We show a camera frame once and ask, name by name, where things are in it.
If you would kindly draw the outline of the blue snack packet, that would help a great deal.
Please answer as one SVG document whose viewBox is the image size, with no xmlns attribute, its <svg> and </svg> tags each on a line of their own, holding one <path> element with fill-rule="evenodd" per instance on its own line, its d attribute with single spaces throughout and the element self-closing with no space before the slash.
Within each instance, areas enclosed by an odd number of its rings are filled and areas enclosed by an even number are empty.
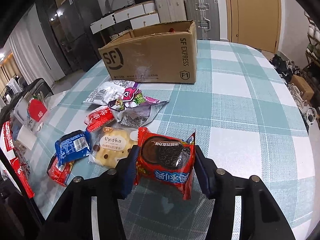
<svg viewBox="0 0 320 240">
<path fill-rule="evenodd" d="M 71 132 L 55 142 L 59 166 L 88 156 L 91 149 L 91 135 L 87 130 Z"/>
</svg>

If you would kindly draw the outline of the cream bread packet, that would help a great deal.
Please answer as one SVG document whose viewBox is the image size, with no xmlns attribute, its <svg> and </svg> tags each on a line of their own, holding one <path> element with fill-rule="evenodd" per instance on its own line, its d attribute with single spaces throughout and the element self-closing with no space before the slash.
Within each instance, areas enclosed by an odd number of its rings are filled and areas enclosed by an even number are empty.
<svg viewBox="0 0 320 240">
<path fill-rule="evenodd" d="M 104 126 L 93 144 L 89 161 L 107 168 L 115 168 L 121 159 L 127 158 L 137 140 L 137 129 Z"/>
</svg>

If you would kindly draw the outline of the small cardboard box on floor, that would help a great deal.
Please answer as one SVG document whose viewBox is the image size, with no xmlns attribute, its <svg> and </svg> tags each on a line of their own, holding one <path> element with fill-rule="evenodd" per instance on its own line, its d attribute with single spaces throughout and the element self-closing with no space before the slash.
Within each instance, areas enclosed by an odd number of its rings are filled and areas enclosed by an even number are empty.
<svg viewBox="0 0 320 240">
<path fill-rule="evenodd" d="M 301 76 L 293 75 L 290 83 L 299 89 L 300 97 L 304 100 L 305 105 L 307 105 L 314 95 L 314 91 L 307 81 Z"/>
</svg>

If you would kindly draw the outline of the white drawer cabinet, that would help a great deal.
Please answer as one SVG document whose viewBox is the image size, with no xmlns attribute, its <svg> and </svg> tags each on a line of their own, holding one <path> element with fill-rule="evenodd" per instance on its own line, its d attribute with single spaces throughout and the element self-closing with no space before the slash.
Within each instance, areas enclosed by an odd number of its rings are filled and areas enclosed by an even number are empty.
<svg viewBox="0 0 320 240">
<path fill-rule="evenodd" d="M 92 34 L 96 34 L 106 28 L 125 21 L 130 22 L 132 29 L 139 29 L 160 23 L 155 3 L 153 1 L 148 1 L 117 10 L 108 16 L 104 16 L 91 23 L 90 29 Z"/>
</svg>

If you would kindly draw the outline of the wooden shoe rack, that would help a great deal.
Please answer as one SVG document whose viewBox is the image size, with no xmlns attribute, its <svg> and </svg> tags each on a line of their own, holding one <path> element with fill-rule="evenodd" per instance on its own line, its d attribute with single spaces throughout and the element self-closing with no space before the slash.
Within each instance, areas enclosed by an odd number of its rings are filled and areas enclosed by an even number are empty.
<svg viewBox="0 0 320 240">
<path fill-rule="evenodd" d="M 312 80 L 313 84 L 319 88 L 319 45 L 320 45 L 320 33 L 319 28 L 309 16 L 309 14 L 304 11 L 304 15 L 308 19 L 309 26 L 307 32 L 308 45 L 305 50 L 305 56 L 308 64 L 304 67 L 307 77 Z"/>
</svg>

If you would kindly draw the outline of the red Oreo snack packet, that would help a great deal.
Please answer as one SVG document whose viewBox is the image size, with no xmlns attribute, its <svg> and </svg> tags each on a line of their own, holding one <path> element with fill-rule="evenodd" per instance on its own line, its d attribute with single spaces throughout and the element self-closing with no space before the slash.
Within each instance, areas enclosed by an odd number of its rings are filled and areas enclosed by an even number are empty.
<svg viewBox="0 0 320 240">
<path fill-rule="evenodd" d="M 183 141 L 140 127 L 138 146 L 140 151 L 136 161 L 135 185 L 143 177 L 157 180 L 176 187 L 183 199 L 189 200 L 196 157 L 195 133 Z"/>
</svg>

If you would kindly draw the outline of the SF Express cardboard box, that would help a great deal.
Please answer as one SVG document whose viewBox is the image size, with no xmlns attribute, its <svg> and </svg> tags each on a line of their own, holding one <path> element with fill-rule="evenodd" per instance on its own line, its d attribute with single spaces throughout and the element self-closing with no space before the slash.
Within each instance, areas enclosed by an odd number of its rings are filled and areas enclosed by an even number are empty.
<svg viewBox="0 0 320 240">
<path fill-rule="evenodd" d="M 196 82 L 197 34 L 191 21 L 128 30 L 99 49 L 112 80 Z"/>
</svg>

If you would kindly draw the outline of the silver white snack bag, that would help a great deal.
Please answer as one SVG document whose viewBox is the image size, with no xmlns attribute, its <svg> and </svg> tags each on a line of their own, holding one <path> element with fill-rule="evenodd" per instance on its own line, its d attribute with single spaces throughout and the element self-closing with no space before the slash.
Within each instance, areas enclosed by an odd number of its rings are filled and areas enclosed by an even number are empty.
<svg viewBox="0 0 320 240">
<path fill-rule="evenodd" d="M 82 103 L 94 105 L 107 105 L 110 101 L 120 97 L 126 88 L 137 87 L 135 81 L 110 80 L 102 83 L 98 88 L 93 90 Z"/>
</svg>

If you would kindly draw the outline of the beige suitcase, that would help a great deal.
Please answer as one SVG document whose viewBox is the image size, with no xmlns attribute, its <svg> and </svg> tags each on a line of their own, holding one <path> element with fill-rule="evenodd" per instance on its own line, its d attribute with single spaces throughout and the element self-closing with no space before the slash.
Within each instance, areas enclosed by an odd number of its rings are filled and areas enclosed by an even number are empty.
<svg viewBox="0 0 320 240">
<path fill-rule="evenodd" d="M 161 23 L 186 21 L 185 0 L 155 0 Z"/>
</svg>

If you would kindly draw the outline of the wooden door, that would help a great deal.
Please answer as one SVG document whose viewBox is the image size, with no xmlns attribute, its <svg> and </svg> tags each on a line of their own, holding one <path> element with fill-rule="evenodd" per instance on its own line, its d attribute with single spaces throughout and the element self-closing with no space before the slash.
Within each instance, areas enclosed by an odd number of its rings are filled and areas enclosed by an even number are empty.
<svg viewBox="0 0 320 240">
<path fill-rule="evenodd" d="M 226 0 L 231 42 L 275 53 L 281 27 L 281 0 Z"/>
</svg>

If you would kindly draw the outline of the red paper bag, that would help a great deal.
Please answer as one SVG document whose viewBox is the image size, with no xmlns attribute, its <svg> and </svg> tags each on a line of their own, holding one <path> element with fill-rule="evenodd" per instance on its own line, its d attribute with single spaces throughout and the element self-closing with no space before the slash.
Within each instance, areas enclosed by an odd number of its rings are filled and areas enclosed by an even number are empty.
<svg viewBox="0 0 320 240">
<path fill-rule="evenodd" d="M 46 112 L 47 108 L 40 100 L 31 99 L 29 101 L 28 113 L 30 117 L 36 122 L 40 122 Z"/>
</svg>

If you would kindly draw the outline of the silver suitcase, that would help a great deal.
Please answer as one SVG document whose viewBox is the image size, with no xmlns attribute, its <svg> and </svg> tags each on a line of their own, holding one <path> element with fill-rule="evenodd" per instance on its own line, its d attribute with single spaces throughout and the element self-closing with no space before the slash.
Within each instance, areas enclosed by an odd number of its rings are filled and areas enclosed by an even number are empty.
<svg viewBox="0 0 320 240">
<path fill-rule="evenodd" d="M 220 40 L 220 17 L 217 0 L 185 0 L 188 20 L 196 24 L 198 40 Z"/>
</svg>

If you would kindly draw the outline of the dark grey refrigerator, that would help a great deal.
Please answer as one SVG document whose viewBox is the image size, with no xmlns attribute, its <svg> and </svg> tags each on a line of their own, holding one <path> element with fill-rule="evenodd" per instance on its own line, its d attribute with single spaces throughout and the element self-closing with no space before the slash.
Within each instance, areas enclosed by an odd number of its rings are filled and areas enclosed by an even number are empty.
<svg viewBox="0 0 320 240">
<path fill-rule="evenodd" d="M 82 70 L 89 71 L 101 60 L 98 49 L 104 45 L 101 35 L 91 30 L 91 24 L 103 16 L 98 0 L 65 0 L 57 15 L 72 53 Z"/>
</svg>

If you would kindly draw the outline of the colourful purple snack bag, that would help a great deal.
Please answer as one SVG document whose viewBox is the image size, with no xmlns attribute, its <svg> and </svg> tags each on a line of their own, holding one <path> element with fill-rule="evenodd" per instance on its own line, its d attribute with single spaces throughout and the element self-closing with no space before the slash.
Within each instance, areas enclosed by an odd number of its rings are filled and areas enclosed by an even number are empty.
<svg viewBox="0 0 320 240">
<path fill-rule="evenodd" d="M 129 87 L 115 100 L 110 101 L 108 107 L 118 124 L 139 128 L 152 122 L 169 102 L 144 96 L 137 87 Z"/>
</svg>

